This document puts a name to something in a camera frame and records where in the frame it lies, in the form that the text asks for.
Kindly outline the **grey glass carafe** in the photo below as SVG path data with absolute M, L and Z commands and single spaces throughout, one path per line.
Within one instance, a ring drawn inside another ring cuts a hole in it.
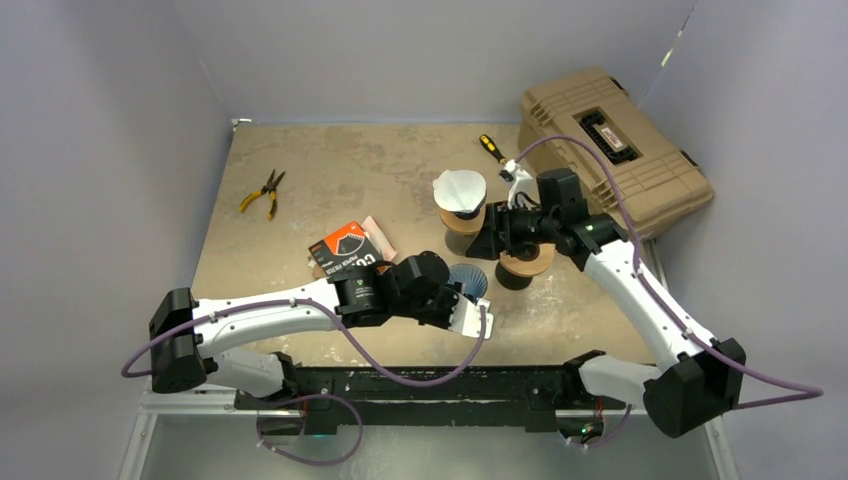
M 444 242 L 446 248 L 454 255 L 465 257 L 466 252 L 476 239 L 475 234 L 461 234 L 452 230 L 446 230 Z

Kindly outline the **blue glass dripper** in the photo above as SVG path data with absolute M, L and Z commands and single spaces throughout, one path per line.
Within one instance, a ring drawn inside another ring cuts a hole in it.
M 462 221 L 470 221 L 479 216 L 481 207 L 478 206 L 473 210 L 449 210 L 449 213 Z
M 449 267 L 448 283 L 458 287 L 462 295 L 474 302 L 483 298 L 488 290 L 488 278 L 485 272 L 480 267 L 467 263 Z

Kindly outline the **red black coffee carafe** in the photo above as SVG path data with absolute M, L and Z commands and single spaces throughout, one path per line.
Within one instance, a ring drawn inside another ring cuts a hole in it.
M 533 281 L 532 276 L 516 275 L 509 270 L 503 269 L 500 265 L 496 267 L 495 277 L 502 287 L 512 291 L 524 290 Z

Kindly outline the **white paper coffee filter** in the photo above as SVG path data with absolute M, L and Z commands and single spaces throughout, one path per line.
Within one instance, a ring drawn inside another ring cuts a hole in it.
M 436 204 L 451 213 L 472 213 L 485 202 L 487 184 L 484 177 L 471 170 L 445 170 L 433 182 Z

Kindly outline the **orange coffee filter box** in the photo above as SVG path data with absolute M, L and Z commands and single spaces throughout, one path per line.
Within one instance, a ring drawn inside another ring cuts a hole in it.
M 308 265 L 315 279 L 351 266 L 391 262 L 397 255 L 397 250 L 372 216 L 362 222 L 349 222 L 312 244 L 308 252 Z

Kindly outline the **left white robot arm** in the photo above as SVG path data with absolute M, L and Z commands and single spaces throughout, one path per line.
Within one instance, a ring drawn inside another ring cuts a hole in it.
M 149 323 L 152 389 L 167 394 L 213 383 L 284 409 L 298 395 L 292 360 L 244 351 L 242 345 L 303 332 L 348 335 L 393 317 L 466 336 L 486 337 L 488 329 L 484 309 L 450 283 L 447 264 L 430 251 L 398 264 L 347 267 L 300 287 L 230 300 L 197 300 L 189 288 L 177 288 L 165 295 Z

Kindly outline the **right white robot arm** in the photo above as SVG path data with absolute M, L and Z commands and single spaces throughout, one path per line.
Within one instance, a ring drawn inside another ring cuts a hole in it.
M 560 168 L 533 177 L 508 162 L 499 175 L 509 184 L 508 197 L 485 205 L 467 256 L 504 261 L 555 248 L 607 292 L 654 356 L 653 365 L 602 352 L 568 362 L 561 392 L 569 404 L 614 398 L 645 410 L 670 438 L 738 407 L 743 347 L 718 340 L 688 315 L 643 267 L 635 236 L 608 214 L 590 214 L 576 173 Z

